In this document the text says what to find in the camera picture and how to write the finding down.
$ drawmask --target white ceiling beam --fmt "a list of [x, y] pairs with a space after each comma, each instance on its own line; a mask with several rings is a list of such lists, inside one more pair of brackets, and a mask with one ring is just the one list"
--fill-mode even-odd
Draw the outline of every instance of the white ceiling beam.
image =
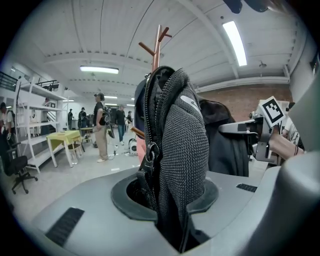
[[294, 47], [293, 47], [290, 61], [288, 63], [288, 69], [289, 69], [290, 76], [293, 73], [293, 71], [295, 70], [296, 66], [298, 65], [299, 60], [301, 58], [301, 55], [305, 49], [307, 35], [308, 35], [307, 28], [305, 27], [305, 25], [302, 22], [298, 21], [295, 43], [294, 43]]
[[288, 85], [290, 83], [290, 78], [285, 76], [257, 76], [240, 78], [235, 80], [223, 81], [214, 84], [209, 84], [206, 86], [199, 87], [195, 89], [196, 93], [203, 93], [212, 90], [234, 87], [234, 86], [248, 86], [248, 85], [260, 85], [260, 84], [278, 84], [278, 85]]
[[81, 13], [80, 13], [80, 0], [71, 0], [72, 16], [75, 27], [75, 32], [78, 37], [79, 45], [83, 53], [87, 52], [84, 35], [82, 33]]
[[220, 47], [222, 48], [224, 54], [226, 55], [235, 78], [239, 78], [236, 63], [233, 57], [232, 52], [228, 48], [227, 44], [224, 42], [223, 38], [215, 28], [215, 26], [211, 23], [209, 18], [197, 7], [195, 6], [190, 0], [177, 0], [180, 4], [182, 4], [185, 8], [187, 8], [190, 12], [192, 12], [202, 23], [203, 25], [209, 30], [213, 38], [219, 43]]
[[45, 57], [44, 64], [56, 64], [56, 63], [68, 63], [78, 61], [98, 61], [106, 63], [116, 63], [120, 65], [129, 65], [133, 68], [140, 68], [146, 71], [150, 71], [151, 64], [145, 63], [140, 60], [128, 58], [119, 55], [107, 54], [107, 53], [66, 53], [58, 54], [50, 57]]

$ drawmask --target black zipper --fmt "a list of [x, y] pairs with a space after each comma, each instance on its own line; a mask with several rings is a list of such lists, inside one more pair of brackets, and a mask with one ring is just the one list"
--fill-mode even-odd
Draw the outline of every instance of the black zipper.
[[[158, 148], [157, 150], [155, 150], [155, 153], [159, 153], [159, 145], [158, 145], [158, 140], [157, 140], [157, 133], [156, 132], [153, 132], [152, 129], [151, 129], [151, 121], [150, 121], [150, 118], [156, 118], [156, 113], [157, 113], [157, 108], [158, 108], [158, 103], [157, 102], [151, 102], [151, 104], [154, 104], [154, 106], [150, 106], [149, 105], [149, 99], [150, 99], [150, 93], [152, 92], [152, 88], [150, 88], [151, 86], [151, 83], [153, 81], [153, 78], [155, 77], [155, 75], [157, 74], [157, 72], [161, 69], [170, 69], [173, 71], [174, 73], [174, 69], [171, 68], [170, 66], [160, 66], [158, 67], [157, 69], [155, 69], [149, 79], [148, 79], [148, 82], [145, 86], [145, 94], [144, 94], [144, 118], [145, 118], [145, 123], [146, 123], [146, 129], [148, 131], [148, 135], [149, 135], [149, 138], [148, 138], [148, 145], [147, 145], [147, 160], [149, 160], [149, 155], [151, 154], [151, 151], [154, 151], [152, 148], [156, 146], [156, 148]], [[162, 96], [163, 94], [163, 91], [164, 89], [166, 88], [168, 82], [170, 81], [170, 78], [167, 80], [167, 82], [165, 83], [163, 89], [162, 89], [162, 92], [161, 92], [161, 95], [160, 97]], [[154, 114], [155, 116], [150, 116], [150, 113], [149, 113], [149, 108], [150, 107], [154, 107]]]

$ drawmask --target ceiling light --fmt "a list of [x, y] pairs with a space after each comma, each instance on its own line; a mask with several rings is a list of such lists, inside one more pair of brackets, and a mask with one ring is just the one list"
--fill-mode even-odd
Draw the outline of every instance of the ceiling light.
[[239, 67], [247, 65], [247, 58], [244, 49], [244, 45], [241, 40], [238, 28], [234, 21], [230, 21], [222, 25], [225, 32], [227, 33], [231, 44], [233, 46], [236, 58], [238, 60]]
[[103, 72], [103, 73], [111, 73], [118, 74], [119, 69], [113, 67], [102, 67], [102, 66], [80, 66], [81, 71], [83, 72]]

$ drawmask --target gray floor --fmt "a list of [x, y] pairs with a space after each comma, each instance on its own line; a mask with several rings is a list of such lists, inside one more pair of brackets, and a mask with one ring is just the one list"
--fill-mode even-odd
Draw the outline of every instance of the gray floor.
[[[124, 146], [121, 146], [118, 134], [115, 134], [114, 143], [118, 144], [117, 155], [113, 160], [97, 163], [99, 152], [93, 148], [91, 143], [85, 143], [85, 153], [78, 160], [78, 164], [70, 168], [66, 154], [62, 150], [57, 156], [58, 167], [54, 167], [51, 160], [47, 161], [40, 167], [41, 173], [29, 169], [32, 176], [38, 177], [26, 180], [25, 186], [29, 194], [25, 194], [21, 185], [16, 188], [16, 194], [11, 191], [14, 182], [14, 175], [7, 177], [4, 173], [0, 174], [0, 181], [4, 193], [8, 200], [14, 205], [14, 213], [18, 219], [30, 222], [42, 209], [50, 205], [53, 201], [64, 195], [66, 192], [87, 180], [109, 175], [115, 172], [125, 171], [132, 167], [140, 165], [137, 156], [125, 154], [128, 148], [129, 139], [134, 138], [132, 133], [125, 134]], [[108, 153], [113, 153], [113, 145], [108, 144]], [[264, 175], [267, 165], [263, 162], [253, 160], [249, 162], [249, 176], [261, 179]]]

